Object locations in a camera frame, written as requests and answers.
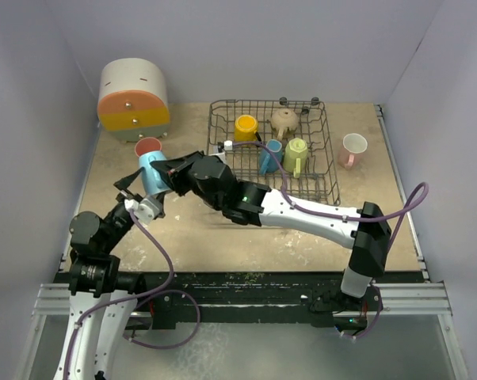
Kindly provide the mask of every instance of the wire dish rack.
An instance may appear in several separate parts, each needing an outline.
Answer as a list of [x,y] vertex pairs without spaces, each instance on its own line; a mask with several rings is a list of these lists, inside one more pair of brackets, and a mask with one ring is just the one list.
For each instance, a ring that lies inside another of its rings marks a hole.
[[[252,115],[258,121],[258,133],[263,142],[275,139],[270,126],[272,114],[279,108],[290,108],[299,116],[299,127],[294,137],[300,137],[308,145],[308,160],[300,178],[288,177],[288,193],[305,200],[339,205],[339,186],[334,164],[332,144],[325,105],[317,97],[310,101],[221,100],[210,104],[208,117],[207,154],[214,153],[214,147],[225,140],[234,139],[235,119],[241,115]],[[241,146],[227,153],[227,164],[237,178],[267,184],[270,188],[280,188],[280,171],[261,175],[258,159],[260,147]]]

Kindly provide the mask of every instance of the white wall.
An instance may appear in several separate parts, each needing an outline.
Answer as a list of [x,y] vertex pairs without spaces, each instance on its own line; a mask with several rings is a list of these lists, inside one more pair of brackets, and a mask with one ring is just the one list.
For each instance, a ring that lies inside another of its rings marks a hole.
[[386,125],[406,190],[431,185],[414,221],[477,380],[477,0],[445,0],[387,102]]
[[172,102],[385,102],[441,0],[47,0],[89,83],[156,63]]
[[44,0],[0,1],[0,380],[57,269],[91,143],[94,99]]

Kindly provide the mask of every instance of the mug handle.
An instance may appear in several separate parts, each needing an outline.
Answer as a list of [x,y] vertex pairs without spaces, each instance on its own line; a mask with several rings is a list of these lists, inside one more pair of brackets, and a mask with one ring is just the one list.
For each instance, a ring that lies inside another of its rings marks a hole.
[[[156,159],[154,158],[154,156],[150,156],[149,164],[153,161],[156,161]],[[159,184],[162,183],[161,176],[159,175],[158,171],[155,170],[152,166],[149,169],[152,169],[152,174],[154,175],[154,182],[156,183],[156,186],[159,186]]]
[[344,168],[345,169],[351,169],[351,167],[353,166],[353,163],[355,162],[355,155],[354,154],[350,154],[349,155],[349,158],[348,158],[348,162],[344,165]]
[[263,160],[261,166],[260,166],[260,174],[263,176],[265,173],[267,173],[267,167],[269,166],[269,161],[270,161],[270,154],[267,154],[265,156],[265,160]]
[[293,170],[293,177],[294,178],[299,178],[300,177],[300,166],[301,166],[301,160],[300,158],[297,158],[295,160],[295,169]]
[[279,128],[279,131],[277,132],[277,140],[281,141],[284,137],[284,127]]

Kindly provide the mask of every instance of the yellow mug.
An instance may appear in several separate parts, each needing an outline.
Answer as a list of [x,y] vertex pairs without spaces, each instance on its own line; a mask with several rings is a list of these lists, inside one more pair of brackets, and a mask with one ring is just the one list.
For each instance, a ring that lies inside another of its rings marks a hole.
[[235,141],[256,141],[258,121],[251,115],[239,116],[235,121]]
[[298,137],[290,140],[284,151],[283,167],[287,172],[293,173],[295,178],[305,169],[308,154],[307,143]]

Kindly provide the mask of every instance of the orange and white container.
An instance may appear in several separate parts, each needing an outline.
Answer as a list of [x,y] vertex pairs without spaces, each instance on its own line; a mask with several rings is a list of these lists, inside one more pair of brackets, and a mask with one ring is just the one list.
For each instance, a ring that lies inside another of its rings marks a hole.
[[101,72],[97,115],[103,127],[122,141],[163,135],[170,114],[160,69],[141,58],[106,65]]

